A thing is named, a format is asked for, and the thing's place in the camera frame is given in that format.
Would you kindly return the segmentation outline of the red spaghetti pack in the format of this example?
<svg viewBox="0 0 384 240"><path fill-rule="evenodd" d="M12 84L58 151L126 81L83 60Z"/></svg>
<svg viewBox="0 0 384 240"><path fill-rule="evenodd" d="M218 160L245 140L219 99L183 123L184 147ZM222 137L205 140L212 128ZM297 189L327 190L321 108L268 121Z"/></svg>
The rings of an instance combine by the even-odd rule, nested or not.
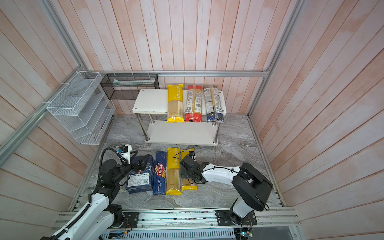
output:
<svg viewBox="0 0 384 240"><path fill-rule="evenodd" d="M199 85L188 86L185 121L193 123L202 122L202 95L203 87Z"/></svg>

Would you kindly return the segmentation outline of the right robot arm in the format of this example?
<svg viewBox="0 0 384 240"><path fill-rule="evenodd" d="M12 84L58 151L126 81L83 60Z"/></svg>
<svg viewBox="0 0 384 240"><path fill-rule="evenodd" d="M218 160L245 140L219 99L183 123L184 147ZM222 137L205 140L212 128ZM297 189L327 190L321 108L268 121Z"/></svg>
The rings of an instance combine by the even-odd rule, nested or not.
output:
<svg viewBox="0 0 384 240"><path fill-rule="evenodd" d="M254 212L269 210L267 201L274 188L272 182L249 163L240 167L222 167L207 162L199 164L195 156L189 154L181 161L181 178L196 184L217 182L233 186L240 198L229 210L215 211L219 226L257 224Z"/></svg>

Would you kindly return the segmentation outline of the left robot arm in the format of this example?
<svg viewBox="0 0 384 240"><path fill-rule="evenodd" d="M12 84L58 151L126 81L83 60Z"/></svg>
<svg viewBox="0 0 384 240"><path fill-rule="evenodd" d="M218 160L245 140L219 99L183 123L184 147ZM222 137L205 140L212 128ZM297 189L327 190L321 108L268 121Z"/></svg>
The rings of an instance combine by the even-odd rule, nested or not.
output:
<svg viewBox="0 0 384 240"><path fill-rule="evenodd" d="M88 195L88 202L68 223L43 240L97 240L108 228L123 228L123 234L132 231L138 224L138 212L123 213L113 201L120 191L120 182L134 171L143 171L150 155L140 156L138 162L117 164L114 159L101 162L97 187Z"/></svg>

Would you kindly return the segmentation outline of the blue white-label spaghetti pack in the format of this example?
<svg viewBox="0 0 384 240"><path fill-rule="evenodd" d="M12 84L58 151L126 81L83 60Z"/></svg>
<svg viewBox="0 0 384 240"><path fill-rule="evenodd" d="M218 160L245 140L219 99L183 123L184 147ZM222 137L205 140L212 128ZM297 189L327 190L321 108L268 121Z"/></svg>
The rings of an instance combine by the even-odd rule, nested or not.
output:
<svg viewBox="0 0 384 240"><path fill-rule="evenodd" d="M218 88L216 86L204 88L203 93L205 97L207 122L224 123L224 111Z"/></svg>

